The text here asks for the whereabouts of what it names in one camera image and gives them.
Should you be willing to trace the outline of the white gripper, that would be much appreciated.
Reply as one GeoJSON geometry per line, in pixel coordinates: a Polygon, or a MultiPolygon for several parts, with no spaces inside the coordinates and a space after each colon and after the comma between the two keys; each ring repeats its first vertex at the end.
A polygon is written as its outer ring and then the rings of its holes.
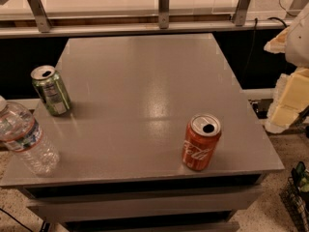
{"type": "Polygon", "coordinates": [[[290,27],[266,43],[264,51],[284,53],[297,68],[290,75],[282,73],[273,91],[273,102],[267,112],[265,128],[271,133],[288,129],[309,106],[309,4],[290,27]]]}

